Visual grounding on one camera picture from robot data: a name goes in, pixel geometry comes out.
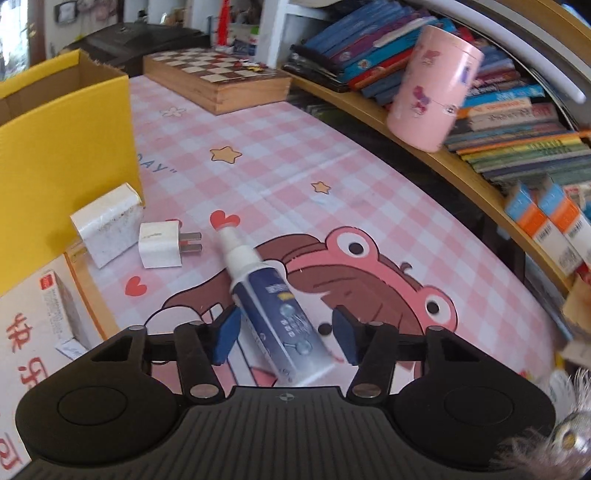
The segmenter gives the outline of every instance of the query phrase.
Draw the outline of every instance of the cartoon eye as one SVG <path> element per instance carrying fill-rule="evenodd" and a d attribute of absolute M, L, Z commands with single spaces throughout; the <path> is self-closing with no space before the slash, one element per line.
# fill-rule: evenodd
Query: cartoon eye
<path fill-rule="evenodd" d="M 429 295 L 425 299 L 425 308 L 431 319 L 441 325 L 449 322 L 452 315 L 449 304 L 438 295 Z"/>
<path fill-rule="evenodd" d="M 350 257 L 364 258 L 369 255 L 367 240 L 356 233 L 342 233 L 337 237 L 336 243 Z"/>

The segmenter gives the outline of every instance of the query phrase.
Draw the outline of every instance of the pink cup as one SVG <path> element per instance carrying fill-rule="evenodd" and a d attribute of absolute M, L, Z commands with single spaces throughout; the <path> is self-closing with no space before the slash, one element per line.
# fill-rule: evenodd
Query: pink cup
<path fill-rule="evenodd" d="M 423 27 L 388 114 L 390 131 L 419 150 L 439 150 L 483 57 L 460 37 Z"/>

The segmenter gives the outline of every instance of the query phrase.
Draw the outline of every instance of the wooden shelf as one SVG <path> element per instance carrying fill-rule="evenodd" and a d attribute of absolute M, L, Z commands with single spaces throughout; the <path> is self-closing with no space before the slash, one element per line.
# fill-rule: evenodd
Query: wooden shelf
<path fill-rule="evenodd" d="M 443 148 L 436 153 L 426 153 L 401 141 L 392 135 L 386 126 L 387 111 L 357 92 L 336 93 L 298 76 L 291 75 L 291 77 L 293 78 L 292 85 L 310 92 L 353 115 L 426 163 L 466 195 L 474 204 L 478 205 L 497 225 L 506 230 L 511 238 L 544 270 L 548 278 L 563 294 L 570 290 L 574 277 L 565 277 L 562 274 L 552 260 L 542 252 L 540 247 L 506 215 L 503 209 L 504 199 L 500 192 L 472 170 L 468 164 L 460 160 L 456 154 L 450 153 Z"/>

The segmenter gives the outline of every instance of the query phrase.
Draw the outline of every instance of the screw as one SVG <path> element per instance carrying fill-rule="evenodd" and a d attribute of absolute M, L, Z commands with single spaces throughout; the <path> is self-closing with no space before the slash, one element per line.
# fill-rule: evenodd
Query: screw
<path fill-rule="evenodd" d="M 194 385 L 189 393 L 195 398 L 212 398 L 219 393 L 220 389 L 211 383 L 200 383 Z"/>
<path fill-rule="evenodd" d="M 353 393 L 359 398 L 375 398 L 382 389 L 373 383 L 360 383 L 353 387 Z"/>

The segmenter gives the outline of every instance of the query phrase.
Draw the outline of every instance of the blue bottle label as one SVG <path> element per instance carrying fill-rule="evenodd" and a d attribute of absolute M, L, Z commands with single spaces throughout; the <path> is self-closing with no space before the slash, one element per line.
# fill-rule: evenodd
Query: blue bottle label
<path fill-rule="evenodd" d="M 279 272 L 262 268 L 233 290 L 281 382 L 301 383 L 332 357 Z"/>

